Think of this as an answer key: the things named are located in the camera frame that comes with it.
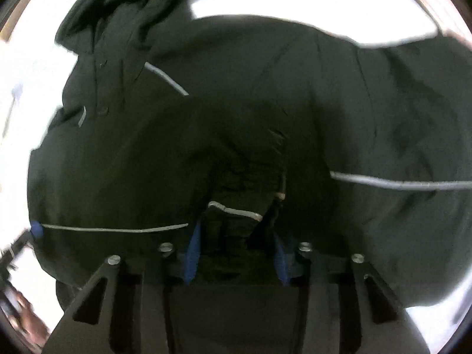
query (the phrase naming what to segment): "screw head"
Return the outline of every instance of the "screw head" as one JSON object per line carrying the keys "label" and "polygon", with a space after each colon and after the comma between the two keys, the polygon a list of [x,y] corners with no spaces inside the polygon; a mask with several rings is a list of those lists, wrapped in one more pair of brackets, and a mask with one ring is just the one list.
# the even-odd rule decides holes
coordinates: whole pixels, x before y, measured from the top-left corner
{"label": "screw head", "polygon": [[121,257],[119,255],[112,255],[108,257],[107,262],[109,265],[117,265],[121,261]]}
{"label": "screw head", "polygon": [[362,254],[353,254],[351,257],[351,260],[355,263],[363,263],[364,262],[364,256]]}
{"label": "screw head", "polygon": [[174,245],[170,242],[163,242],[159,245],[159,251],[161,253],[171,253],[174,250]]}
{"label": "screw head", "polygon": [[309,253],[313,251],[312,244],[309,242],[301,242],[298,246],[298,250],[303,253]]}

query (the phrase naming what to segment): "blue tab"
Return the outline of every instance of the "blue tab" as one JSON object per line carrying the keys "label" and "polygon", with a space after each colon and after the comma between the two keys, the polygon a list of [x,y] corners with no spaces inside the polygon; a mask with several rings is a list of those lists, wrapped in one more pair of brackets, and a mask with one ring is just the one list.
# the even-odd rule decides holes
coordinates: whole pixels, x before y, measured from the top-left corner
{"label": "blue tab", "polygon": [[31,221],[31,235],[39,240],[44,235],[44,228],[38,221]]}
{"label": "blue tab", "polygon": [[197,274],[198,261],[200,259],[200,221],[195,226],[194,233],[188,244],[187,254],[185,255],[185,272],[183,282],[189,285]]}
{"label": "blue tab", "polygon": [[275,256],[274,256],[274,266],[277,272],[277,276],[284,286],[290,284],[289,278],[289,267],[287,265],[286,256],[284,252],[284,247],[280,242],[280,239],[277,235],[274,235],[275,238]]}

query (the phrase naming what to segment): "hood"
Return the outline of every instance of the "hood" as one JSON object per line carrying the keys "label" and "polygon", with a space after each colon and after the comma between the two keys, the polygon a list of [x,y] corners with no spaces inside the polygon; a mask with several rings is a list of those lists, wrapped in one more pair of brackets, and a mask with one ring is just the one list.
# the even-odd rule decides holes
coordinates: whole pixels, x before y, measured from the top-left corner
{"label": "hood", "polygon": [[77,0],[59,27],[56,42],[77,54],[93,52],[97,36],[120,7],[126,8],[122,15],[126,25],[122,21],[115,32],[137,47],[152,46],[157,24],[192,18],[188,0]]}

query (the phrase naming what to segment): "reflective stripe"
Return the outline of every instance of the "reflective stripe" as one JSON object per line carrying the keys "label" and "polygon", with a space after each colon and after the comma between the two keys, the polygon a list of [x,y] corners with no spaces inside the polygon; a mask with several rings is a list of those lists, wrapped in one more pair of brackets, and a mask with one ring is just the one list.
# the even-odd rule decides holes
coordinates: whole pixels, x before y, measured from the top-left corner
{"label": "reflective stripe", "polygon": [[472,181],[393,181],[383,178],[361,176],[357,174],[330,172],[331,178],[338,181],[360,183],[383,189],[435,191],[472,189]]}
{"label": "reflective stripe", "polygon": [[78,123],[79,128],[82,126],[83,122],[85,121],[86,116],[87,116],[87,109],[86,109],[86,107],[83,107],[82,117],[80,117],[80,120],[79,120],[79,123]]}
{"label": "reflective stripe", "polygon": [[235,214],[237,216],[243,216],[243,217],[249,217],[249,218],[252,218],[256,221],[262,221],[263,220],[263,217],[259,214],[259,213],[254,213],[252,211],[248,211],[248,210],[238,210],[238,209],[232,209],[232,208],[227,208],[226,206],[220,204],[219,202],[216,202],[216,201],[210,201],[208,203],[208,207],[210,206],[214,206],[222,211],[224,211],[225,213],[228,213],[228,214]]}
{"label": "reflective stripe", "polygon": [[153,227],[150,229],[105,229],[105,228],[99,228],[99,227],[87,228],[87,227],[48,225],[48,224],[42,224],[42,226],[48,229],[70,230],[70,231],[75,231],[75,232],[153,233],[153,232],[163,232],[165,230],[180,229],[182,227],[188,226],[188,224]]}
{"label": "reflective stripe", "polygon": [[151,72],[160,75],[163,79],[165,79],[176,91],[178,91],[181,95],[183,96],[188,96],[187,91],[181,87],[179,84],[177,84],[173,79],[171,79],[164,71],[161,69],[155,67],[154,65],[148,63],[146,61],[145,63],[145,68],[147,70],[150,70]]}

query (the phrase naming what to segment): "snap button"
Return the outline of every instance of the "snap button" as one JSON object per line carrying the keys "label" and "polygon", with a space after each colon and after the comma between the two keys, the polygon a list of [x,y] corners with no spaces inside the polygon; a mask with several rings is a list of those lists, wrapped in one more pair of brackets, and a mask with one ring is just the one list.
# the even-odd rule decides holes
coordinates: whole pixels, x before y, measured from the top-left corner
{"label": "snap button", "polygon": [[100,109],[97,110],[98,115],[107,115],[108,114],[108,107],[103,106]]}

